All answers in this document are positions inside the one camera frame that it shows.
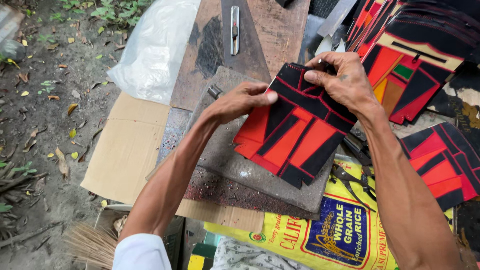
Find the white cloth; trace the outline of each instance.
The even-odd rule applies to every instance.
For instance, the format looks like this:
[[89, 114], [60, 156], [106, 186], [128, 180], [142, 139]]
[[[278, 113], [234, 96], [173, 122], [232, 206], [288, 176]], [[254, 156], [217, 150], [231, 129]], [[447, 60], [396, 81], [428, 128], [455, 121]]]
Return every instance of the white cloth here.
[[171, 270], [162, 238], [139, 233], [123, 239], [115, 249], [112, 270]]

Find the pliers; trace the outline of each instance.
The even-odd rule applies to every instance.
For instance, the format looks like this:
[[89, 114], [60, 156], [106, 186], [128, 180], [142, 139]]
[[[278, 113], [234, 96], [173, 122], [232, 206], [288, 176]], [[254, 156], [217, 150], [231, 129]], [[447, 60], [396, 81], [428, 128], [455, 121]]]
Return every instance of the pliers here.
[[[342, 183], [343, 185], [347, 188], [347, 190], [350, 192], [350, 194], [352, 194], [352, 196], [360, 203], [362, 204], [363, 206], [365, 206], [366, 208], [370, 209], [371, 211], [373, 212], [376, 212], [375, 210], [373, 210], [372, 208], [370, 208], [368, 205], [366, 205], [364, 202], [362, 202], [358, 197], [357, 195], [353, 192], [353, 189], [352, 187], [350, 186], [350, 182], [356, 182], [356, 183], [359, 183], [362, 187], [363, 187], [363, 190], [368, 190], [368, 194], [371, 195], [371, 197], [373, 196], [372, 192], [370, 190], [372, 190], [373, 192], [375, 192], [375, 189], [371, 186], [368, 185], [368, 183], [365, 183], [364, 181], [362, 180], [359, 180], [355, 177], [353, 177], [350, 173], [346, 172], [342, 166], [338, 165], [338, 164], [333, 164], [333, 167], [332, 167], [332, 174], [338, 178]], [[336, 183], [336, 180], [331, 178], [330, 181], [332, 181], [333, 183]]]

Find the plastic bag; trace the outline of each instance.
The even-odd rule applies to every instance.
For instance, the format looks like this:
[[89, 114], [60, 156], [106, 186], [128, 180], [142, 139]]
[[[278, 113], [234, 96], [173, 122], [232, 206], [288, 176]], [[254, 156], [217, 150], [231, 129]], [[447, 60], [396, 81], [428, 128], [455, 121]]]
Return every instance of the plastic bag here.
[[169, 105], [200, 0], [156, 0], [128, 39], [120, 62], [107, 72], [134, 98]]
[[[336, 155], [334, 162], [360, 178], [361, 165], [350, 157]], [[375, 186], [371, 178], [368, 181], [369, 185]], [[363, 202], [377, 210], [376, 202], [363, 192], [359, 184], [350, 185]], [[372, 212], [356, 201], [339, 180], [327, 182], [320, 209], [319, 221], [265, 213], [261, 233], [209, 222], [205, 222], [204, 228], [268, 249], [316, 270], [398, 269], [388, 249], [378, 212]], [[451, 219], [453, 209], [444, 214]]]

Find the stack of leather pieces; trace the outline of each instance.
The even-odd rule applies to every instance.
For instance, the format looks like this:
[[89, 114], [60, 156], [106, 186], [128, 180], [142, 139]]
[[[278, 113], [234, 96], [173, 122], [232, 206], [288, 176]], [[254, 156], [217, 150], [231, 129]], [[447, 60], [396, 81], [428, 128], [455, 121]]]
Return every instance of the stack of leather pieces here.
[[452, 124], [416, 132], [400, 144], [442, 211], [480, 194], [480, 158]]
[[389, 120], [414, 121], [464, 61], [478, 61], [480, 2], [364, 0], [348, 51], [365, 72]]

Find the broom bristles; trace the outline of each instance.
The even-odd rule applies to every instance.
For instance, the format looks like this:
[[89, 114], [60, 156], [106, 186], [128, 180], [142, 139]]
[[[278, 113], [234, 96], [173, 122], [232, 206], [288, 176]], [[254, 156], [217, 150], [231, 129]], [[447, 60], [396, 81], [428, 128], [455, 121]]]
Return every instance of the broom bristles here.
[[117, 237], [113, 232], [96, 229], [85, 223], [75, 223], [65, 234], [70, 249], [68, 255], [77, 261], [112, 269]]

